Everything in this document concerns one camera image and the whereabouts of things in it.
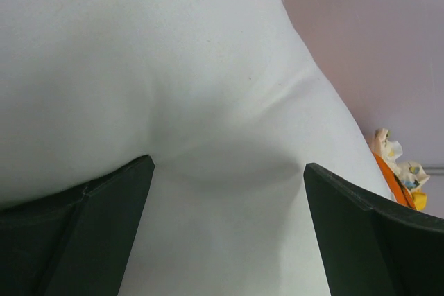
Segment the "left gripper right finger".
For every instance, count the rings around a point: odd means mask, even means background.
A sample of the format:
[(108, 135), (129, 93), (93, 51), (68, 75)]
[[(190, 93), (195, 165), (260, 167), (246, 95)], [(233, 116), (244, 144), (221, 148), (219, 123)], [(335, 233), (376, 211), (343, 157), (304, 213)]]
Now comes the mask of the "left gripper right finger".
[(443, 294), (443, 219), (315, 163), (306, 165), (304, 181), (332, 295)]

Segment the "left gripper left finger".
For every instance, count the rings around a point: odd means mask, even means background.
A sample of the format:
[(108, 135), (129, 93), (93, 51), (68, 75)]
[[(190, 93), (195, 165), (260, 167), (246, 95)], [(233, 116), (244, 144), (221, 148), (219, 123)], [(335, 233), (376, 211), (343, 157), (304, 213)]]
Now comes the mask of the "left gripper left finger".
[(117, 295), (154, 163), (131, 161), (99, 179), (1, 212), (1, 294)]

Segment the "white pillow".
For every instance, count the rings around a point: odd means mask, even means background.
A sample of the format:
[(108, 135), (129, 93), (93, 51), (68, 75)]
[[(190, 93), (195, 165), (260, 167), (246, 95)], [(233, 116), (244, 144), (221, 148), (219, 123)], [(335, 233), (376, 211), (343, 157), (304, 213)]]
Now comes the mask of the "white pillow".
[(390, 195), (282, 0), (1, 0), (1, 205), (142, 155), (122, 295), (328, 295), (305, 165)]

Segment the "orange black-patterned plush pillowcase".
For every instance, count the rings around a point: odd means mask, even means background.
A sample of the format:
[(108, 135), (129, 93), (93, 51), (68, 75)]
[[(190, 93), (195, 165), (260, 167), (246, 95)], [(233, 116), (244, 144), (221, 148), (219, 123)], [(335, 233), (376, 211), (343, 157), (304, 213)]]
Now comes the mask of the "orange black-patterned plush pillowcase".
[(373, 156), (391, 190), (394, 200), (404, 207), (416, 210), (412, 195), (391, 170), (389, 165), (378, 154), (373, 153)]

